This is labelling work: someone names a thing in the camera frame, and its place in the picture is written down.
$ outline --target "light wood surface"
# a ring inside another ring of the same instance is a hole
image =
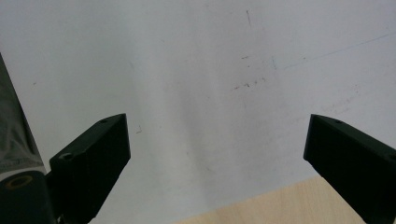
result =
[[[320,176],[177,224],[364,223]]]

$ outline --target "dark mark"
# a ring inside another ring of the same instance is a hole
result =
[[[274,66],[274,69],[276,70],[276,69],[277,69],[277,67],[276,67],[276,63],[275,63],[275,56],[272,56],[271,58],[272,58],[272,61],[273,61],[273,66]]]
[[[137,133],[142,133],[142,127],[140,127],[140,125],[139,125],[139,132]]]
[[[250,28],[251,28],[251,22],[250,22],[250,16],[248,15],[248,10],[247,10],[247,20],[248,20],[248,25],[249,25]]]

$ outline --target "white surface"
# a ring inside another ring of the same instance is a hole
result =
[[[0,50],[44,161],[127,113],[132,160],[92,223],[308,178],[311,113],[396,147],[393,0],[2,1]]]

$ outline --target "scratch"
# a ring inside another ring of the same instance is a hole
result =
[[[139,131],[137,133],[142,133],[142,127],[139,125]]]
[[[248,25],[251,28],[250,15],[248,14],[248,10],[247,10],[247,20],[248,20]]]
[[[392,36],[394,36],[394,35],[396,35],[396,32],[395,32],[395,33],[389,33],[389,34],[386,34],[386,35],[381,35],[381,36],[379,36],[379,37],[377,37],[377,38],[374,38],[374,39],[366,40],[366,41],[364,41],[364,42],[360,42],[360,43],[355,44],[355,45],[350,45],[350,46],[348,46],[348,47],[346,47],[346,48],[343,48],[343,49],[338,49],[338,50],[332,51],[332,52],[330,52],[330,53],[326,53],[326,54],[323,54],[323,55],[319,55],[319,56],[317,56],[317,57],[312,58],[312,59],[309,60],[309,61],[304,61],[304,62],[301,62],[301,63],[290,64],[290,65],[284,67],[284,69],[291,68],[291,67],[295,67],[295,66],[298,66],[298,65],[301,65],[301,64],[304,64],[304,63],[308,63],[308,62],[310,62],[310,61],[318,60],[318,59],[321,59],[321,58],[324,58],[324,57],[327,57],[327,56],[330,56],[330,55],[333,55],[333,54],[336,54],[336,53],[340,53],[340,52],[343,52],[343,51],[347,51],[347,50],[349,50],[349,49],[354,49],[354,48],[357,48],[357,47],[359,47],[359,46],[362,46],[362,45],[365,45],[365,44],[369,44],[369,43],[371,43],[371,42],[375,42],[375,41],[378,41],[378,40],[383,39],[383,38],[386,38],[386,37],[392,37]]]
[[[274,69],[276,70],[276,69],[277,69],[277,67],[276,67],[276,63],[275,63],[275,56],[272,56],[271,58],[272,58],[272,61],[273,61],[273,66],[274,66]]]

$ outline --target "smudge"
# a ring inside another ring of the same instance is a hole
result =
[[[142,127],[139,125],[139,131],[137,133],[142,133]]]

